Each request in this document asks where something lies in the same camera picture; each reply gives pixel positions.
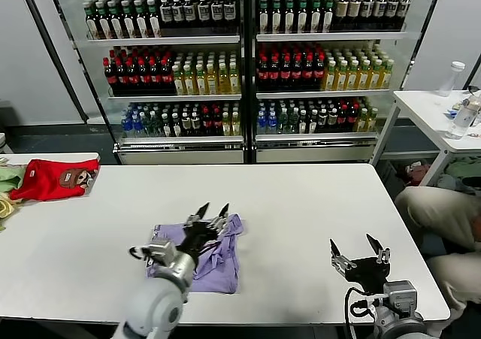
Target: purple cloth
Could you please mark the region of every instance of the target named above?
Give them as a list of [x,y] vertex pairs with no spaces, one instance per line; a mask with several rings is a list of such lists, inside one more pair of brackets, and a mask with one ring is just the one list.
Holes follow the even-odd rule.
[[[243,230],[241,218],[236,213],[229,215],[227,229],[220,245],[198,258],[191,291],[235,293],[239,272],[235,244],[237,235]],[[156,225],[153,238],[167,238],[179,245],[185,238],[183,224]],[[148,266],[147,276],[152,277],[155,270],[156,264]]]

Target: beige pants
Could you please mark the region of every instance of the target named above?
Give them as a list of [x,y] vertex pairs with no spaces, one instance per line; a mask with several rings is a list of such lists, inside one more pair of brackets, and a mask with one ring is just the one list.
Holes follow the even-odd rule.
[[395,200],[406,227],[420,245],[427,229],[473,251],[428,260],[434,279],[451,310],[444,322],[430,323],[428,333],[439,337],[459,318],[468,301],[481,303],[480,242],[473,237],[473,220],[481,215],[481,198],[429,186],[407,187]]

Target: robotic hand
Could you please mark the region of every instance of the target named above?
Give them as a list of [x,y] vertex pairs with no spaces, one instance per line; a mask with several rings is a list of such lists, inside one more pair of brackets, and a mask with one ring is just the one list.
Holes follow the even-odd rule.
[[186,237],[175,247],[170,240],[155,240],[129,252],[139,260],[158,264],[155,277],[145,280],[129,305],[125,322],[121,322],[113,339],[163,339],[174,329],[187,302],[198,257],[219,244],[228,218],[228,204],[219,215],[205,221],[209,203],[190,215],[183,230]]
[[380,242],[367,235],[369,243],[377,254],[375,257],[349,260],[340,254],[336,244],[331,240],[331,263],[335,269],[350,283],[359,283],[363,292],[350,288],[344,302],[347,336],[355,338],[354,328],[349,324],[349,296],[354,291],[364,295],[363,300],[349,307],[355,317],[366,315],[374,319],[374,337],[376,339],[421,339],[426,327],[422,316],[416,312],[417,291],[408,280],[388,282],[390,271],[390,250],[383,249]]

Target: bottle cap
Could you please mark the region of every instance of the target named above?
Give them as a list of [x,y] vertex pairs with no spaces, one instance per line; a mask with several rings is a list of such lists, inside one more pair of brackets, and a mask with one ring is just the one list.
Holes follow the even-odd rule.
[[453,61],[451,63],[451,68],[453,68],[453,71],[463,72],[466,68],[466,65],[463,62]]

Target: yellow cloth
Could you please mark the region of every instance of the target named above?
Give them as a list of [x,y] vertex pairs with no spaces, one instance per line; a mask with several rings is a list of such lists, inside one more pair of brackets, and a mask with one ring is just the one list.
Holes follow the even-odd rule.
[[[22,200],[10,200],[8,193],[0,192],[0,220],[11,215],[17,207],[20,205]],[[0,231],[5,230],[5,227],[0,224]]]

